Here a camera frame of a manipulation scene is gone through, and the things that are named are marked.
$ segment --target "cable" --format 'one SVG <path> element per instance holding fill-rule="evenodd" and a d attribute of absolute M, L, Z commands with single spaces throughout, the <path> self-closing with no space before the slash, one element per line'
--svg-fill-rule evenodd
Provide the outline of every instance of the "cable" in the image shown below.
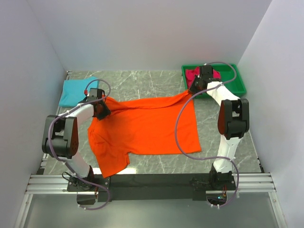
<path fill-rule="evenodd" d="M 51 153 L 52 153 L 53 157 L 54 157 L 56 160 L 63 162 L 63 163 L 67 166 L 67 168 L 68 168 L 72 173 L 74 173 L 74 174 L 76 175 L 76 177 L 77 177 L 78 179 L 80 179 L 82 182 L 84 182 L 84 183 L 86 183 L 86 184 L 94 185 L 94 186 L 96 186 L 96 187 L 98 187 L 98 188 L 101 188 L 101 189 L 105 190 L 105 191 L 107 192 L 107 194 L 108 194 L 108 198 L 107 198 L 106 202 L 105 202 L 103 205 L 101 205 L 101 206 L 99 206 L 99 207 L 97 207 L 97 208 L 86 208 L 86 207 L 84 207 L 84 206 L 82 206 L 82 205 L 79 205 L 81 208 L 83 208 L 83 209 L 85 209 L 85 210 L 98 210 L 98 209 L 101 209 L 101 208 L 105 207 L 105 206 L 107 205 L 107 203 L 108 203 L 108 202 L 110 201 L 110 199 L 111 199 L 111 194 L 110 194 L 109 190 L 108 190 L 106 187 L 104 187 L 104 186 L 102 186 L 102 185 L 100 185 L 100 184 L 95 184 L 95 183 L 93 183 L 93 182 L 86 181 L 86 180 L 84 180 L 83 178 L 81 178 L 81 177 L 75 172 L 75 170 L 73 170 L 73 168 L 72 168 L 68 163 L 66 163 L 65 160 L 58 158 L 58 156 L 57 156 L 56 153 L 55 153 L 55 150 L 54 150 L 53 143 L 52 143 L 52 140 L 51 140 L 51 139 L 52 139 L 53 127 L 54 127 L 54 124 L 56 123 L 57 120 L 59 120 L 59 119 L 61 119 L 61 118 L 63 118 L 63 117 L 66 117 L 66 116 L 69 115 L 70 113 L 73 113 L 74 111 L 78 110 L 79 108 L 81 108 L 82 106 L 84 106 L 84 105 L 86 105 L 86 104 L 88 105 L 88 104 L 91 104 L 91 103 L 95 103 L 95 102 L 98 102 L 98 101 L 105 100 L 105 99 L 109 96 L 109 94 L 110 94 L 110 92 L 111 92 L 111 86 L 110 86 L 110 84 L 109 84 L 108 82 L 106 82 L 106 81 L 104 81 L 104 80 L 102 80 L 102 79 L 94 79 L 94 80 L 92 80 L 91 82 L 89 82 L 89 84 L 86 86 L 85 89 L 87 89 L 87 87 L 88 87 L 92 82 L 94 82 L 94 81 L 102 81 L 102 82 L 106 83 L 106 84 L 108 85 L 108 87 L 109 87 L 109 92 L 108 92 L 104 97 L 102 97 L 102 98 L 100 98 L 100 99 L 93 100 L 93 101 L 86 102 L 86 103 L 80 103 L 80 104 L 78 104 L 76 107 L 72 108 L 71 110 L 67 111 L 66 113 L 63 113 L 62 115 L 56 117 L 56 118 L 51 122 L 51 124 L 50 124 L 50 126 L 49 126 L 49 128 L 48 128 L 48 138 L 49 138 L 48 143 L 49 143 L 49 148 L 50 148 L 50 150 L 51 150 Z"/>
<path fill-rule="evenodd" d="M 184 155 L 186 155 L 188 158 L 195 159 L 195 160 L 202 160 L 202 161 L 203 161 L 203 160 L 210 160 L 210 159 L 226 159 L 226 160 L 229 160 L 229 161 L 232 163 L 232 165 L 234 166 L 234 168 L 236 169 L 236 172 L 237 172 L 236 190 L 234 191 L 232 197 L 231 197 L 225 204 L 219 206 L 219 207 L 223 207 L 223 206 L 228 205 L 228 204 L 236 197 L 236 195 L 237 195 L 238 184 L 239 184 L 239 171 L 238 171 L 237 165 L 234 163 L 233 160 L 231 160 L 231 159 L 228 158 L 228 157 L 223 157 L 223 156 L 212 156 L 212 157 L 206 157 L 206 158 L 196 158 L 196 157 L 193 157 L 193 156 L 191 156 L 191 155 L 189 155 L 189 154 L 186 154 L 186 152 L 181 148 L 181 145 L 180 145 L 180 143 L 179 143 L 179 141 L 178 141 L 178 138 L 177 138 L 177 125 L 178 125 L 178 122 L 179 122 L 179 120 L 180 120 L 181 113 L 184 111 L 186 105 L 187 105 L 191 100 L 193 100 L 196 96 L 198 96 L 198 95 L 200 95 L 200 94 L 202 94 L 202 93 L 205 93 L 205 92 L 207 92 L 207 91 L 210 91 L 210 90 L 213 90 L 213 89 L 217 89 L 217 88 L 219 88 L 220 86 L 222 86 L 222 85 L 224 85 L 224 84 L 227 84 L 227 83 L 229 83 L 229 82 L 232 82 L 232 81 L 235 80 L 236 77 L 237 77 L 237 72 L 236 72 L 236 70 L 235 70 L 235 69 L 232 67 L 232 65 L 230 65 L 229 63 L 225 63 L 225 62 L 211 62 L 211 63 L 207 63 L 207 65 L 211 65 L 211 64 L 214 64 L 214 63 L 222 63 L 222 64 L 226 64 L 226 65 L 228 65 L 229 67 L 231 67 L 231 69 L 232 69 L 233 72 L 234 72 L 234 77 L 233 77 L 232 79 L 226 81 L 226 82 L 223 82 L 223 84 L 219 84 L 219 85 L 217 85 L 217 86 L 215 86 L 215 87 L 213 87 L 213 88 L 210 88 L 210 89 L 202 90 L 202 91 L 200 91 L 200 92 L 194 94 L 192 97 L 190 97 L 189 100 L 188 100 L 188 101 L 184 104 L 184 106 L 181 108 L 180 113 L 179 113 L 178 116 L 177 116 L 177 119 L 176 119 L 176 122 L 175 122 L 174 136 L 175 136 L 176 145 L 178 146 L 179 150 L 180 150 Z"/>

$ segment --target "gray floor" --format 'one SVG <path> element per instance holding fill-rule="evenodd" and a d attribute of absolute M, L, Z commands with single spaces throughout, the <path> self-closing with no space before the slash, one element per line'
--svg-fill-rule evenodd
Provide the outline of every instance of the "gray floor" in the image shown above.
<path fill-rule="evenodd" d="M 70 72 L 69 80 L 91 76 L 102 78 L 110 83 L 111 97 L 118 101 L 128 101 L 147 97 L 173 96 L 185 90 L 181 71 L 85 71 Z M 100 88 L 107 87 L 100 83 Z M 195 99 L 195 113 L 199 141 L 202 152 L 198 157 L 215 156 L 218 153 L 220 136 L 217 129 L 219 106 L 213 99 Z M 88 144 L 87 129 L 91 120 L 79 129 L 79 152 L 93 168 L 98 168 L 94 154 Z M 130 165 L 125 173 L 197 173 L 209 172 L 212 160 L 196 161 L 182 154 L 178 155 L 135 155 L 129 154 Z M 249 133 L 240 142 L 235 162 L 240 172 L 261 172 L 257 154 Z M 66 167 L 49 158 L 44 174 L 61 174 Z"/>
<path fill-rule="evenodd" d="M 75 195 L 34 195 L 28 212 L 25 228 L 279 227 L 268 193 L 240 193 L 220 210 L 203 201 L 172 199 L 113 201 L 103 209 L 84 211 Z"/>

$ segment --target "back wall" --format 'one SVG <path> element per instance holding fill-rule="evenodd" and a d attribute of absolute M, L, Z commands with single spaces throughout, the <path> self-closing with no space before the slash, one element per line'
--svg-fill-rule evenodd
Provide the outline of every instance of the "back wall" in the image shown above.
<path fill-rule="evenodd" d="M 28 0 L 66 70 L 238 63 L 271 0 Z"/>

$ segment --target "garment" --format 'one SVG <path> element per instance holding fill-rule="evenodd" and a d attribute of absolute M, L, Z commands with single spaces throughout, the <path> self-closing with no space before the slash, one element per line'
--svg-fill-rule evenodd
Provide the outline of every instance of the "garment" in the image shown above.
<path fill-rule="evenodd" d="M 97 79 L 96 77 L 90 77 L 81 80 L 65 80 L 63 83 L 62 96 L 59 101 L 59 107 L 75 107 L 86 96 L 84 90 L 89 82 Z M 98 88 L 98 81 L 92 82 L 89 87 Z"/>
<path fill-rule="evenodd" d="M 191 97 L 188 91 L 172 97 L 145 98 L 118 102 L 110 97 L 106 105 L 111 114 L 103 120 L 93 118 L 88 128 L 89 144 L 103 177 L 123 170 L 128 153 L 179 154 L 174 126 L 179 111 Z M 178 139 L 185 152 L 199 152 L 200 142 L 193 101 L 184 109 L 178 124 Z"/>
<path fill-rule="evenodd" d="M 195 75 L 200 75 L 199 66 L 196 67 L 194 70 L 186 69 L 186 82 L 187 82 L 187 87 L 188 88 L 191 87 L 191 84 L 194 81 Z M 213 77 L 214 78 L 220 78 L 220 73 L 218 71 L 213 70 Z"/>

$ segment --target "white panel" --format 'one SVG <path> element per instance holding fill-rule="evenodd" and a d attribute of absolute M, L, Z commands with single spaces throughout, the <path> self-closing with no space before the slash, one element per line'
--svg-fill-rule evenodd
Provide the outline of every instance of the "white panel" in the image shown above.
<path fill-rule="evenodd" d="M 304 224 L 303 11 L 302 0 L 273 0 L 238 64 L 258 155 L 295 228 Z"/>
<path fill-rule="evenodd" d="M 25 0 L 1 1 L 0 28 L 0 227 L 10 228 L 39 168 L 65 71 Z"/>
<path fill-rule="evenodd" d="M 271 0 L 28 0 L 68 70 L 238 63 Z"/>

